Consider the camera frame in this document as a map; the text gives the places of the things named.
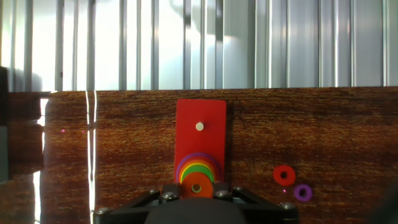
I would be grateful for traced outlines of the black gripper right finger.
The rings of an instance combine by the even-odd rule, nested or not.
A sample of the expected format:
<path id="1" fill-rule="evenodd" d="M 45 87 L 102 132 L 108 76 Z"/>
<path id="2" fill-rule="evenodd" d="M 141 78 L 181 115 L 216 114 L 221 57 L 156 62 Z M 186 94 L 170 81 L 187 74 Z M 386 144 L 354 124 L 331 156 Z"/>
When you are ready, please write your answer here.
<path id="1" fill-rule="evenodd" d="M 230 188 L 227 183 L 216 182 L 213 184 L 213 198 L 234 205 L 246 223 L 299 224 L 299 211 L 294 204 L 275 204 L 248 189 Z"/>

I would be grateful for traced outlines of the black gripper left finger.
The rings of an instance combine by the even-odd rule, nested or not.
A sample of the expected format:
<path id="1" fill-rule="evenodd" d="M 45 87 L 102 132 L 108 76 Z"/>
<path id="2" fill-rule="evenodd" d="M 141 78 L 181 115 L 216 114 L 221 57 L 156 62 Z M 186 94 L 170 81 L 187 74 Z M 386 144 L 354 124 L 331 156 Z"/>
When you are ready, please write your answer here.
<path id="1" fill-rule="evenodd" d="M 141 224 L 148 214 L 159 205 L 181 198 L 178 184 L 163 185 L 160 190 L 144 192 L 128 204 L 113 209 L 102 207 L 93 215 L 94 224 Z"/>

